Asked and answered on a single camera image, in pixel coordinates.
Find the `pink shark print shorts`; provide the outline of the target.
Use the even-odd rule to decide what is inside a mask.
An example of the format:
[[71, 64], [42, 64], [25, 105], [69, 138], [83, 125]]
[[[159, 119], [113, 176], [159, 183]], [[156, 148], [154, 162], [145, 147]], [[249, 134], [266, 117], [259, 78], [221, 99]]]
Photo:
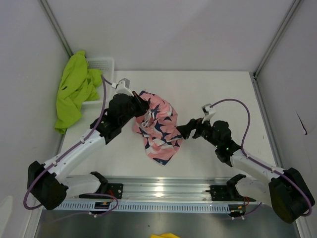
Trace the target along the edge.
[[136, 118], [133, 131], [142, 136], [147, 156], [165, 166], [183, 141], [177, 130], [178, 114], [168, 101], [157, 94], [143, 90], [139, 96], [149, 103], [149, 109], [145, 115]]

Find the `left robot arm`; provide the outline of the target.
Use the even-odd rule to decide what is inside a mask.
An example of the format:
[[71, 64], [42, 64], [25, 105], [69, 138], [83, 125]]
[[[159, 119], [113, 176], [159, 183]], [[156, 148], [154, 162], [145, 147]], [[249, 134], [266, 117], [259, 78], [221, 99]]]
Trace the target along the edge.
[[77, 143], [42, 164], [34, 161], [28, 167], [24, 207], [30, 209], [27, 205], [29, 194], [47, 210], [57, 208], [66, 198], [85, 193], [103, 198], [107, 194], [107, 185], [99, 173], [92, 172], [79, 179], [69, 178], [69, 174], [90, 154], [117, 137], [132, 118], [143, 116], [149, 108], [149, 102], [134, 91], [115, 94]]

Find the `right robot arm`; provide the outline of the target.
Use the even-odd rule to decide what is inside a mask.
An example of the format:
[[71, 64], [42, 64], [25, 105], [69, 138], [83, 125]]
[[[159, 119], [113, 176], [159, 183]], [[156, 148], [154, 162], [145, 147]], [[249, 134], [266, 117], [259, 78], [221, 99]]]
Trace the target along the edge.
[[211, 124], [203, 119], [191, 119], [177, 129], [184, 139], [193, 131], [193, 138], [202, 137], [215, 147], [215, 154], [222, 163], [244, 172], [227, 182], [226, 194], [230, 199], [243, 196], [264, 203], [289, 224], [312, 213], [315, 200], [300, 172], [252, 158], [231, 138], [228, 122], [218, 120]]

